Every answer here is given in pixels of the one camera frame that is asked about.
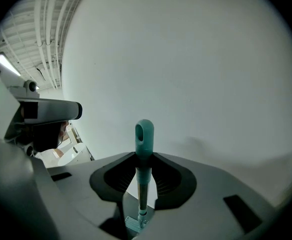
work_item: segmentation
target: teal knob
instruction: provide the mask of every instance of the teal knob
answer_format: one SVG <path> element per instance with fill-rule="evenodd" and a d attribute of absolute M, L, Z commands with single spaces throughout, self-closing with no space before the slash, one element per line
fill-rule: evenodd
<path fill-rule="evenodd" d="M 154 125 L 150 120 L 142 119 L 136 127 L 136 155 L 141 160 L 150 157 L 154 150 Z"/>

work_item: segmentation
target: black slot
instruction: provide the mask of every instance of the black slot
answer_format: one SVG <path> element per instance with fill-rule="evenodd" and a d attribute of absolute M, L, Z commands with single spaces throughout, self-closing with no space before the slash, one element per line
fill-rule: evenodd
<path fill-rule="evenodd" d="M 52 175 L 51 178 L 54 182 L 68 178 L 72 176 L 69 172 L 63 172 L 61 174 Z"/>
<path fill-rule="evenodd" d="M 237 195 L 232 195 L 223 198 L 232 214 L 244 230 L 245 234 L 258 227 L 262 221 L 248 207 L 247 204 Z"/>
<path fill-rule="evenodd" d="M 38 118 L 38 103 L 37 102 L 23 102 L 25 119 Z"/>

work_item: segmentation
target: ceiling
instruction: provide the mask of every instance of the ceiling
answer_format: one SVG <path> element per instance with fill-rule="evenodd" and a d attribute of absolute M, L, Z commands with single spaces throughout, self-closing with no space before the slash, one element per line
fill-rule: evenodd
<path fill-rule="evenodd" d="M 65 38 L 79 2 L 19 0 L 0 24 L 0 53 L 24 80 L 35 81 L 41 90 L 62 85 Z"/>

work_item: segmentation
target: ceiling pipe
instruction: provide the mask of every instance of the ceiling pipe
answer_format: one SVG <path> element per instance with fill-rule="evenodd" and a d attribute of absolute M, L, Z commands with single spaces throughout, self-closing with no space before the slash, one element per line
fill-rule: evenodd
<path fill-rule="evenodd" d="M 60 76 L 60 64 L 59 64 L 59 56 L 58 56 L 59 30 L 60 30 L 61 21 L 62 21 L 62 18 L 64 16 L 64 13 L 65 13 L 65 10 L 67 8 L 68 3 L 69 3 L 69 0 L 65 0 L 62 7 L 61 7 L 60 14 L 59 14 L 58 21 L 57 21 L 56 33 L 55 33 L 55 53 L 56 53 L 56 58 L 57 58 L 57 67 L 58 67 L 58 73 L 59 73 L 60 87 L 61 87 L 61 76 Z"/>
<path fill-rule="evenodd" d="M 16 25 L 16 21 L 15 21 L 15 17 L 14 17 L 14 15 L 13 15 L 12 11 L 9 11 L 9 12 L 10 12 L 10 15 L 11 15 L 11 17 L 12 17 L 12 22 L 13 22 L 13 24 L 14 24 L 14 26 L 15 26 L 15 29 L 16 29 L 16 32 L 17 32 L 17 35 L 18 35 L 19 41 L 20 41 L 20 43 L 22 44 L 22 46 L 24 47 L 24 49 L 25 49 L 25 51 L 26 51 L 26 54 L 28 55 L 28 57 L 29 57 L 29 59 L 30 59 L 32 65 L 33 65 L 34 68 L 35 68 L 35 64 L 34 64 L 32 58 L 31 58 L 30 54 L 28 53 L 28 50 L 27 50 L 27 48 L 26 48 L 26 46 L 25 46 L 24 42 L 22 41 L 21 36 L 20 36 L 20 34 L 19 34 L 18 27 L 17 27 L 17 25 Z"/>
<path fill-rule="evenodd" d="M 70 22 L 71 22 L 71 20 L 72 20 L 72 17 L 73 17 L 74 14 L 75 14 L 75 11 L 76 11 L 76 9 L 77 9 L 77 6 L 78 6 L 79 2 L 80 2 L 80 0 L 77 1 L 76 5 L 75 5 L 75 7 L 74 7 L 74 10 L 73 10 L 73 12 L 72 12 L 72 14 L 71 14 L 71 17 L 70 17 L 70 20 L 69 20 L 69 24 L 68 24 L 68 26 L 67 26 L 67 30 L 66 30 L 66 34 L 65 34 L 65 38 L 66 38 L 66 36 L 67 36 L 68 29 L 69 29 L 69 26 L 70 26 Z"/>
<path fill-rule="evenodd" d="M 62 43 L 63 43 L 63 39 L 62 39 L 62 37 L 63 37 L 63 35 L 64 35 L 64 30 L 65 30 L 65 26 L 66 26 L 66 22 L 67 22 L 67 19 L 68 19 L 68 15 L 69 15 L 69 12 L 71 11 L 71 8 L 72 8 L 72 5 L 73 5 L 73 3 L 75 2 L 76 0 L 72 0 L 72 2 L 71 2 L 71 4 L 70 4 L 70 6 L 69 6 L 69 10 L 68 10 L 68 12 L 67 12 L 67 15 L 66 15 L 66 17 L 65 17 L 65 21 L 64 21 L 64 25 L 63 25 L 63 27 L 62 27 L 62 31 L 61 31 L 61 35 L 60 35 L 60 45 L 59 45 L 59 51 L 61 52 L 61 47 L 63 47 L 62 46 Z"/>
<path fill-rule="evenodd" d="M 48 3 L 48 0 L 45 0 L 45 6 L 44 6 L 44 33 L 46 32 L 46 9 L 47 9 L 47 3 Z"/>
<path fill-rule="evenodd" d="M 12 49 L 12 47 L 11 47 L 11 45 L 10 45 L 10 43 L 9 43 L 9 40 L 8 40 L 8 38 L 7 38 L 7 36 L 6 36 L 6 34 L 4 33 L 4 30 L 2 29 L 2 27 L 0 26 L 0 32 L 1 32 L 1 34 L 2 34 L 2 36 L 3 36 L 3 38 L 4 38 L 4 40 L 5 40 L 5 42 L 6 42 L 6 44 L 7 44 L 7 47 L 9 48 L 9 50 L 10 50 L 10 52 L 13 54 L 13 56 L 15 57 L 15 59 L 16 59 L 16 61 L 17 62 L 19 62 L 19 65 L 28 73 L 28 75 L 35 81 L 35 82 L 37 82 L 36 81 L 36 79 L 30 74 L 30 72 L 23 66 L 23 64 L 21 63 L 21 61 L 20 61 L 20 59 L 18 58 L 18 56 L 16 55 L 16 53 L 15 53 L 15 51 Z"/>
<path fill-rule="evenodd" d="M 55 62 L 55 69 L 58 70 L 58 65 L 57 65 L 58 62 L 57 62 L 56 50 L 55 50 L 54 62 Z M 58 70 L 58 72 L 59 72 L 59 85 L 60 85 L 60 87 L 62 87 L 61 86 L 60 71 Z"/>
<path fill-rule="evenodd" d="M 51 58 L 51 25 L 52 25 L 52 16 L 55 9 L 56 0 L 49 0 L 48 2 L 48 9 L 47 9 L 47 22 L 46 22 L 46 47 L 47 47 L 47 55 L 48 55 L 48 62 L 51 75 L 53 77 L 53 81 L 57 86 L 55 73 L 52 65 L 52 58 Z"/>
<path fill-rule="evenodd" d="M 48 68 L 47 68 L 47 64 L 46 64 L 46 59 L 45 59 L 45 55 L 44 55 L 44 51 L 42 49 L 42 41 L 41 41 L 41 28 L 40 28 L 40 12 L 41 12 L 41 1 L 42 0 L 35 0 L 35 12 L 34 12 L 34 16 L 35 16 L 35 30 L 36 30 L 36 38 L 37 38 L 37 46 L 39 49 L 39 53 L 40 53 L 40 57 L 41 57 L 41 61 L 42 64 L 44 66 L 44 69 L 47 72 L 49 81 L 52 85 L 52 87 L 55 89 L 55 85 L 51 80 Z"/>
<path fill-rule="evenodd" d="M 34 30 L 31 29 L 30 31 L 24 31 L 23 34 L 32 34 Z M 33 37 L 27 37 L 27 38 L 23 38 L 23 41 L 26 42 L 26 41 L 33 41 Z M 14 40 L 14 41 L 10 41 L 10 45 L 16 45 L 16 44 L 19 44 L 19 41 L 17 40 Z M 0 42 L 0 52 L 2 51 L 2 49 L 5 49 L 7 48 L 7 44 L 6 43 L 1 43 Z"/>

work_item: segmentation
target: ceiling light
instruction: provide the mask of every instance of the ceiling light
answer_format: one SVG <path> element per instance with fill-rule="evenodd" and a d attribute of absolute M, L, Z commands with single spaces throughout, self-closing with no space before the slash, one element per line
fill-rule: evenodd
<path fill-rule="evenodd" d="M 3 54 L 0 54 L 0 64 L 15 73 L 17 76 L 21 76 L 21 74 L 15 69 L 15 67 L 8 61 L 7 57 Z"/>

